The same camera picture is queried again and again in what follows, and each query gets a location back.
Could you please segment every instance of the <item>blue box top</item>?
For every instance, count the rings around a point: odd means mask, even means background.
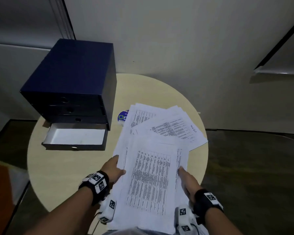
[[[59,39],[21,91],[102,94],[112,43]]]

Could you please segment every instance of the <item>stack of paper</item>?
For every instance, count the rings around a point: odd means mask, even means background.
[[[177,169],[207,139],[178,106],[131,105],[114,150],[127,172],[113,186],[117,199],[109,229],[139,227],[175,233],[174,210],[188,203]]]

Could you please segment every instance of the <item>person's left arm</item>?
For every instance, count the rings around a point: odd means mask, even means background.
[[[101,171],[107,174],[110,183],[116,182],[125,174],[125,170],[117,168],[117,162],[118,155],[110,158],[101,168]],[[80,188],[70,198],[52,210],[35,227],[28,230],[25,235],[74,234],[85,223],[90,225],[93,220],[94,213],[99,208],[98,204],[94,207],[91,206],[93,198],[93,192],[90,188]]]

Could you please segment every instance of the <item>round wooden table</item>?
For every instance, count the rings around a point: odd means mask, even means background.
[[[65,201],[76,192],[81,180],[98,171],[112,157],[122,126],[117,117],[130,105],[142,103],[160,108],[178,105],[207,137],[203,122],[192,104],[177,90],[159,80],[135,74],[117,74],[117,89],[114,101],[111,131],[108,133],[105,151],[53,151],[41,145],[48,128],[40,117],[32,132],[28,151],[27,166],[32,187],[48,210]],[[188,172],[198,180],[203,180],[208,161],[208,143],[189,152]],[[92,232],[97,219],[90,227]],[[102,234],[106,226],[101,223],[94,234]]]

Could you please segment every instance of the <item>wrist strap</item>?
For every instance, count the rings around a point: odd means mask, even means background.
[[[217,208],[223,212],[223,206],[217,198],[206,189],[200,189],[195,193],[194,212],[199,216],[197,224],[205,224],[205,214],[208,209]]]
[[[89,174],[82,180],[82,184],[78,187],[88,187],[92,191],[93,200],[91,205],[94,206],[99,201],[103,200],[109,192],[109,177],[103,171],[98,171],[94,174]]]

